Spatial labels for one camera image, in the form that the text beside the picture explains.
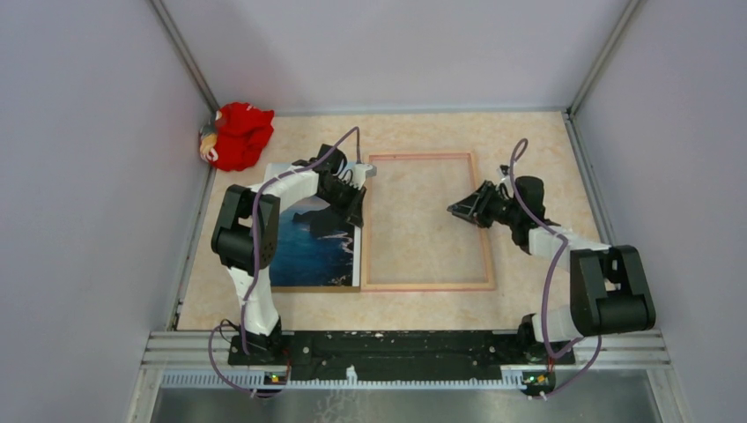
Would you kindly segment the pink wooden picture frame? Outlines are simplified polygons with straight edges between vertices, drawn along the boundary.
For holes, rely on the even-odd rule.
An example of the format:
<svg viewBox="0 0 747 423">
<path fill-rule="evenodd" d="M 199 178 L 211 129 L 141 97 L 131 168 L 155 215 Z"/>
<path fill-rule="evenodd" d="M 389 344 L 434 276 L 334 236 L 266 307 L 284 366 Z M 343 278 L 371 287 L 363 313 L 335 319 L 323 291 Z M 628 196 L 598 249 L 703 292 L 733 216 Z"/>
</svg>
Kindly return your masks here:
<svg viewBox="0 0 747 423">
<path fill-rule="evenodd" d="M 472 152 L 375 152 L 366 161 L 377 174 L 366 181 L 362 291 L 495 288 L 487 231 L 448 209 L 482 181 Z"/>
</svg>

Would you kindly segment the seascape photo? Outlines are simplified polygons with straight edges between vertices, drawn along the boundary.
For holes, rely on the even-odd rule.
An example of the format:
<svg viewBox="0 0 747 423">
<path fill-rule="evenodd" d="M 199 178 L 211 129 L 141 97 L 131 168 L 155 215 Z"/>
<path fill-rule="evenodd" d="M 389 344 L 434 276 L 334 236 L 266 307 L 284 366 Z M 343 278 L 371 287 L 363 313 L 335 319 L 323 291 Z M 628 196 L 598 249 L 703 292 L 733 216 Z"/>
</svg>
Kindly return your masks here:
<svg viewBox="0 0 747 423">
<path fill-rule="evenodd" d="M 277 252 L 270 264 L 274 293 L 360 291 L 361 229 L 319 197 L 305 198 L 279 216 Z"/>
</svg>

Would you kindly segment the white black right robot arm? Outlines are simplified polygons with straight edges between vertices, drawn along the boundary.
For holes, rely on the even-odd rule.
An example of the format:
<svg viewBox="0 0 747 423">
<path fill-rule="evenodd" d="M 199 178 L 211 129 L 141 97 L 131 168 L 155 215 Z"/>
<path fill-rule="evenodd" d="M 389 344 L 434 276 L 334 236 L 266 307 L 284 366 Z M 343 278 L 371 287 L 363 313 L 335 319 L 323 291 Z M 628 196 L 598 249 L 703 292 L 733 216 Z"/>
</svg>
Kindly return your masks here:
<svg viewBox="0 0 747 423">
<path fill-rule="evenodd" d="M 551 353 L 552 343 L 650 330 L 656 311 L 639 251 L 590 241 L 547 219 L 544 182 L 520 176 L 514 182 L 483 182 L 447 211 L 479 228 L 510 230 L 512 242 L 530 256 L 547 258 L 549 272 L 569 274 L 569 302 L 525 315 L 516 350 L 528 363 Z"/>
</svg>

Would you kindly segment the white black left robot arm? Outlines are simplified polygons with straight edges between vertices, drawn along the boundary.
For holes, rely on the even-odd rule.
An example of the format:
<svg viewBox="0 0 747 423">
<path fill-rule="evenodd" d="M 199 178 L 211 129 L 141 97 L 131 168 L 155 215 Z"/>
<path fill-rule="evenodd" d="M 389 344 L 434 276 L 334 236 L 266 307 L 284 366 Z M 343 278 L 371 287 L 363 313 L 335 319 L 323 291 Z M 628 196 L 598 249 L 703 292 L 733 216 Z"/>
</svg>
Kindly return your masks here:
<svg viewBox="0 0 747 423">
<path fill-rule="evenodd" d="M 316 197 L 334 222 L 361 228 L 366 180 L 373 164 L 349 163 L 332 145 L 317 156 L 296 160 L 263 182 L 232 185 L 223 197 L 211 237 L 211 250 L 227 268 L 240 304 L 239 350 L 262 364 L 277 361 L 283 350 L 282 323 L 271 294 L 270 264 L 277 252 L 280 216 L 297 203 Z"/>
</svg>

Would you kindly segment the red crumpled cloth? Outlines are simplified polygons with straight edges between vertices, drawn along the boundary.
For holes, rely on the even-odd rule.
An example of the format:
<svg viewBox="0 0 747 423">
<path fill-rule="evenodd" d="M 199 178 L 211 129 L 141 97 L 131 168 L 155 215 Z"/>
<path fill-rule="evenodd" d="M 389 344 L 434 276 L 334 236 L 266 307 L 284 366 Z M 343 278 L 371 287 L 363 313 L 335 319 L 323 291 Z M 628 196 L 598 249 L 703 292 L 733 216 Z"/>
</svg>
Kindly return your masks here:
<svg viewBox="0 0 747 423">
<path fill-rule="evenodd" d="M 214 112 L 199 130 L 199 155 L 224 172 L 253 167 L 273 135 L 274 110 L 233 102 Z"/>
</svg>

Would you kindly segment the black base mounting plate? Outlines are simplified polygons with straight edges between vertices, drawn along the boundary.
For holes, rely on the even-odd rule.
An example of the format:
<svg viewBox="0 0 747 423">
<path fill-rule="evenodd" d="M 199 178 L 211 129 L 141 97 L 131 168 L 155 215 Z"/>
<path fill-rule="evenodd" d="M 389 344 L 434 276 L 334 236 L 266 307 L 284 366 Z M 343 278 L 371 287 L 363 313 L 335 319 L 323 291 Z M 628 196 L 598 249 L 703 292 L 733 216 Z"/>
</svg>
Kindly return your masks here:
<svg viewBox="0 0 747 423">
<path fill-rule="evenodd" d="M 294 382 L 472 382 L 502 377 L 509 365 L 546 367 L 544 345 L 495 330 L 284 331 L 276 353 L 244 353 L 231 340 L 231 366 L 280 366 Z"/>
</svg>

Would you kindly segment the aluminium front rail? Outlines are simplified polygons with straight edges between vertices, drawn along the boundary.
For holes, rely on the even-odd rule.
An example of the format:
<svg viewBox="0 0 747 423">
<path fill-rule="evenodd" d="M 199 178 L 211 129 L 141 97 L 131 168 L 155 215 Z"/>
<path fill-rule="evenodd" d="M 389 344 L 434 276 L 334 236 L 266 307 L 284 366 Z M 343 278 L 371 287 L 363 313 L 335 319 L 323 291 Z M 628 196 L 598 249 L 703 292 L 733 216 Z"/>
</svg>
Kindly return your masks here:
<svg viewBox="0 0 747 423">
<path fill-rule="evenodd" d="M 642 370 L 664 422 L 691 414 L 657 330 L 587 339 L 549 364 L 504 330 L 285 331 L 267 346 L 244 345 L 236 331 L 153 332 L 148 339 L 132 422 L 147 421 L 169 375 L 198 387 L 277 390 L 516 390 L 524 401 L 567 399 L 595 371 Z"/>
</svg>

